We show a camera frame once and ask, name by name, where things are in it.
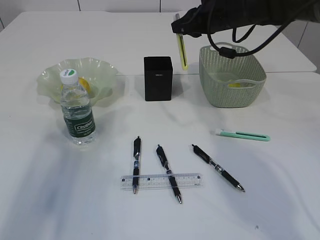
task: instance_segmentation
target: white wall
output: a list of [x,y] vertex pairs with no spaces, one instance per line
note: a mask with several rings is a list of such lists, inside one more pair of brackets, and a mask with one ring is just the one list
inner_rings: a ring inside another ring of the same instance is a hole
[[79,0],[82,11],[159,12],[160,0]]
[[0,17],[0,32],[4,29],[4,26],[2,25],[2,20],[1,20],[1,17]]
[[161,0],[161,12],[178,12],[198,7],[201,0]]
[[307,26],[306,21],[294,21],[290,23],[289,26],[287,26],[283,30],[283,34],[296,46],[299,46],[299,43],[303,37],[305,28]]
[[[6,27],[25,11],[177,12],[189,10],[201,0],[0,0],[0,18]],[[320,73],[320,24],[296,21],[284,35],[318,68]]]
[[79,11],[77,0],[0,0],[0,17],[8,26],[26,11]]
[[320,23],[308,23],[299,49],[317,66],[317,73],[320,74]]

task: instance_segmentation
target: green label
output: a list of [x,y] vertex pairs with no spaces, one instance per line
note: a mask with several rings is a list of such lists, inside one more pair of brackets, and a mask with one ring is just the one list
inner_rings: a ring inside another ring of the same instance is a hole
[[92,111],[90,114],[82,119],[68,119],[64,118],[66,127],[68,128],[69,134],[75,138],[83,138],[96,129],[94,116]]

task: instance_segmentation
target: woven basket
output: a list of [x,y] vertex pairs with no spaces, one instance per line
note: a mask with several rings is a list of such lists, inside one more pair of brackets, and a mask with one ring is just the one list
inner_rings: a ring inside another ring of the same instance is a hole
[[[223,43],[238,53],[248,50],[242,46]],[[254,102],[262,90],[266,73],[253,56],[229,59],[220,56],[211,46],[200,49],[199,73],[208,101],[218,108],[243,108]]]

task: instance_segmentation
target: pen clip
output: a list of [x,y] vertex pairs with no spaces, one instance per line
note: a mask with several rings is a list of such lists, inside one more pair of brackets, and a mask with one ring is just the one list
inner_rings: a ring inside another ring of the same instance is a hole
[[133,142],[133,157],[140,155],[141,152],[141,138],[138,136]]
[[158,148],[156,149],[156,154],[158,155],[162,166],[165,167],[165,165],[168,164],[168,160],[167,160],[167,157],[165,155],[165,151],[162,148],[162,146],[158,145]]
[[210,164],[210,157],[197,145],[193,145],[193,152],[198,155],[203,161],[205,161],[207,164]]

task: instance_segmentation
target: transparent ruler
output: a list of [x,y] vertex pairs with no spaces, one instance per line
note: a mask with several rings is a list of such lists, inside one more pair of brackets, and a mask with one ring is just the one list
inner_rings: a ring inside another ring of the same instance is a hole
[[169,176],[175,177],[175,181],[179,188],[197,188],[203,186],[202,175],[200,173],[180,173],[122,176],[120,188],[122,190],[132,191],[132,179],[133,177],[139,177],[139,190],[170,189]]

